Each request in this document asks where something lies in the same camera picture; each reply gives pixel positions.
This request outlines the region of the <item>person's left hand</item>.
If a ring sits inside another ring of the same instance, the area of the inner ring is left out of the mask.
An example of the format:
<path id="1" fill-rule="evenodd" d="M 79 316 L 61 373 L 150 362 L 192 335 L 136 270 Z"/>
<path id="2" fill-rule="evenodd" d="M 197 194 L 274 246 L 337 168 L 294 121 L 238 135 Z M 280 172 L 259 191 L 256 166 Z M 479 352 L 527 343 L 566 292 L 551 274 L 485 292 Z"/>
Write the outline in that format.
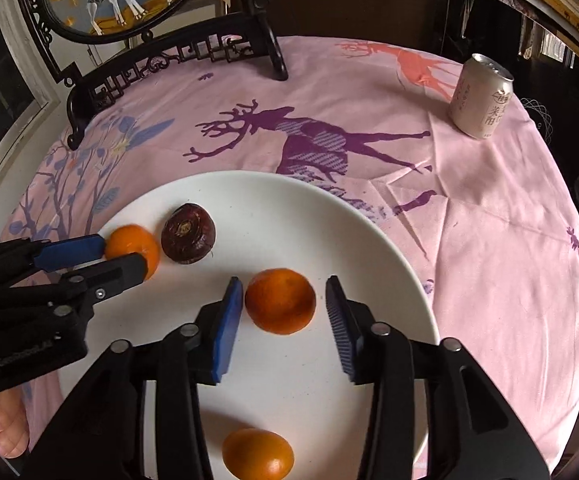
<path id="1" fill-rule="evenodd" d="M 0 456 L 17 458 L 27 450 L 29 430 L 23 391 L 14 387 L 0 392 Z"/>

